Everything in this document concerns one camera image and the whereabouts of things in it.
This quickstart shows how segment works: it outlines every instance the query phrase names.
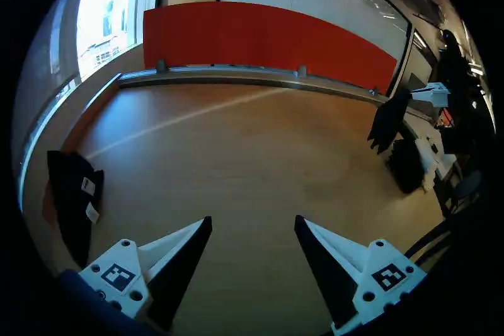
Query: chair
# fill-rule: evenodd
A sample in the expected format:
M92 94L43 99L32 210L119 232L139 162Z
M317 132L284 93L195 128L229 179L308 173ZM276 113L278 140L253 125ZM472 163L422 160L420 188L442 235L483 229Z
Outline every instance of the chair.
M461 201L476 193L479 184L481 183L481 172L476 170L464 177L453 189L451 195L451 205L448 210L448 215L460 206Z

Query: orange partition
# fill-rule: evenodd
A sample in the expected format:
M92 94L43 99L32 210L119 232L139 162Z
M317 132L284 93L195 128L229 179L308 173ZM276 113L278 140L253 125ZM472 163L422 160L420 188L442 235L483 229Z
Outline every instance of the orange partition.
M297 70L385 93L396 60L341 27L249 3L165 6L144 13L144 62L236 64Z

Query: desk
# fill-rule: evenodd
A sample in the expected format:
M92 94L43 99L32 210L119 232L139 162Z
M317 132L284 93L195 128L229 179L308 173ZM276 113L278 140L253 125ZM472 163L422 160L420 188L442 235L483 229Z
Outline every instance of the desk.
M415 117L414 115L406 113L404 115L404 125L412 133L415 139L427 139L431 140L437 147L438 153L432 152L432 159L437 161L436 166L436 176L443 180L447 175L452 165L456 161L456 156L454 154L445 154L443 149L443 142L441 140L441 133L432 127L429 122L421 118Z

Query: paper label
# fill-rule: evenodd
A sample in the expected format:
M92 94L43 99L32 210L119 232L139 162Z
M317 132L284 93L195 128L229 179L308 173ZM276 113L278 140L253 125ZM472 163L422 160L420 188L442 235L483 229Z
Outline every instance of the paper label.
M89 203L86 208L86 215L88 216L89 220L93 222L93 224L96 224L98 218L100 217L100 214L98 214L98 211L95 210L91 203Z
M90 179L88 179L87 177L84 177L83 184L81 185L81 189L90 195L95 194L95 186L92 183L92 181Z

